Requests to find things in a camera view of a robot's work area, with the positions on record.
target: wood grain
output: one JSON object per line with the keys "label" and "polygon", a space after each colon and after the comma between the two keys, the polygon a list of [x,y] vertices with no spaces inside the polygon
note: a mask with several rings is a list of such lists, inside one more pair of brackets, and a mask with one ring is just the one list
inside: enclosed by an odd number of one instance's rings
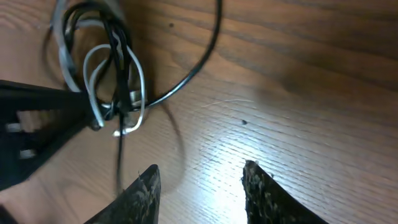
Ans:
{"label": "wood grain", "polygon": [[[53,41],[55,77],[40,60],[54,2],[0,2],[2,79],[63,88]],[[123,6],[147,84],[162,93],[202,55],[215,1]],[[245,223],[252,159],[330,223],[396,223],[398,2],[224,0],[223,14],[205,68],[126,138],[124,186],[158,164],[161,223]],[[77,35],[76,58],[102,41],[100,30]],[[116,128],[85,129],[0,203],[21,223],[85,222],[115,197]]]}

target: bundle of cables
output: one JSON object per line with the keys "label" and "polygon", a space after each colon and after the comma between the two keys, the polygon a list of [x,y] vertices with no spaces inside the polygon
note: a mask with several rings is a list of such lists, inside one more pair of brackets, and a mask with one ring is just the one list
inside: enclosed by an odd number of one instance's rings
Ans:
{"label": "bundle of cables", "polygon": [[[131,37],[128,29],[124,25],[123,20],[119,16],[115,16],[114,9],[111,9],[110,4],[102,4],[95,1],[88,1],[78,3],[70,7],[60,19],[60,14],[66,5],[65,0],[58,0],[53,14],[53,31],[57,39],[59,47],[59,61],[62,69],[63,77],[71,91],[79,92],[83,89],[76,84],[74,77],[76,77],[76,68],[72,60],[71,51],[73,48],[74,34],[77,29],[89,26],[103,27],[109,40],[109,44],[101,44],[92,48],[86,55],[83,62],[83,78],[85,83],[85,91],[87,92],[90,104],[96,123],[99,127],[104,126],[104,121],[112,119],[115,115],[119,115],[119,130],[115,131],[114,135],[119,136],[119,149],[116,167],[116,190],[120,194],[121,187],[121,155],[123,149],[123,135],[131,131],[135,131],[142,123],[144,110],[159,104],[172,96],[174,93],[184,87],[204,66],[213,51],[221,24],[221,0],[216,0],[216,24],[210,44],[205,51],[205,54],[199,62],[192,68],[188,75],[176,84],[172,89],[163,95],[153,100],[146,99],[146,88],[144,82],[144,72],[141,65],[134,55],[131,47]],[[104,59],[96,69],[88,77],[87,66],[90,57],[99,49],[110,49],[109,56]],[[96,97],[96,86],[104,74],[108,71],[111,63],[114,63],[116,68],[116,89],[110,103],[98,103],[99,99]],[[134,80],[134,67],[131,67],[132,62],[138,71],[140,85],[141,85],[141,100],[140,106],[133,106],[130,97],[129,82]],[[130,111],[140,111],[137,123],[133,127],[124,128],[124,119],[128,116]]]}

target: wooden table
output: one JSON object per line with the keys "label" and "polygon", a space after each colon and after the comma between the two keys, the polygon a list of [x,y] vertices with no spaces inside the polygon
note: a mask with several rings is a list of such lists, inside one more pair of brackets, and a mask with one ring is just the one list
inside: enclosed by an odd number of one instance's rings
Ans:
{"label": "wooden table", "polygon": [[[54,41],[56,77],[40,57],[54,3],[1,1],[2,79],[62,88]],[[215,1],[130,0],[124,9],[159,94],[203,53]],[[97,44],[92,34],[102,30],[77,34],[84,50],[75,56]],[[396,1],[224,0],[210,61],[127,136],[124,186],[158,164],[160,223],[244,223],[240,178],[252,159],[330,223],[396,223],[397,60]],[[115,198],[116,128],[83,130],[0,203],[20,223],[85,222]]]}

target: wood surface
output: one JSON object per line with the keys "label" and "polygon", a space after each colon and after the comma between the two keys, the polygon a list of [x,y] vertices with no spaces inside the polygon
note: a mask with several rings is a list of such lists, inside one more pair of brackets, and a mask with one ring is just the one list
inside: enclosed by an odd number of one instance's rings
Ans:
{"label": "wood surface", "polygon": [[[63,88],[53,40],[55,76],[40,56],[54,4],[0,1],[1,79]],[[166,91],[202,55],[215,1],[123,8],[148,85]],[[330,223],[397,223],[398,2],[224,0],[223,14],[205,68],[127,136],[124,186],[158,164],[160,223],[245,223],[252,159]],[[79,64],[102,32],[76,35]],[[0,203],[20,223],[87,221],[115,198],[116,128],[83,130]]]}

